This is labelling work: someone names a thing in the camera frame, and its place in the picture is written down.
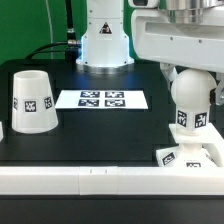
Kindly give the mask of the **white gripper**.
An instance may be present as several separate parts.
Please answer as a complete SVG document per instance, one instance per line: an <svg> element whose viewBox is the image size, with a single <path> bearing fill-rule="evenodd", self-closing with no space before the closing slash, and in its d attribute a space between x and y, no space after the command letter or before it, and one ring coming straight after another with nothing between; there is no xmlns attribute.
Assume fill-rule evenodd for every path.
<svg viewBox="0 0 224 224"><path fill-rule="evenodd" d="M156 9L136 9L131 16L134 50L140 59L162 62L160 70L168 83L178 72L175 65L216 73L218 85L210 102L224 104L224 8L203 13L200 24L175 24Z"/></svg>

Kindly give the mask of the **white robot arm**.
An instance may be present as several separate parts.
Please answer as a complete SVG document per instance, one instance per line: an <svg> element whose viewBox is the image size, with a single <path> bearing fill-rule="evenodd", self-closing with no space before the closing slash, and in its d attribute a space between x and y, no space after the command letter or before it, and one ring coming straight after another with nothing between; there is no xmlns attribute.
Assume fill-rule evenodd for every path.
<svg viewBox="0 0 224 224"><path fill-rule="evenodd" d="M183 66L216 74L215 102L224 104L224 0L128 0L131 33L124 32L122 0L86 0L87 30L78 66L113 71L137 56L155 61L168 81Z"/></svg>

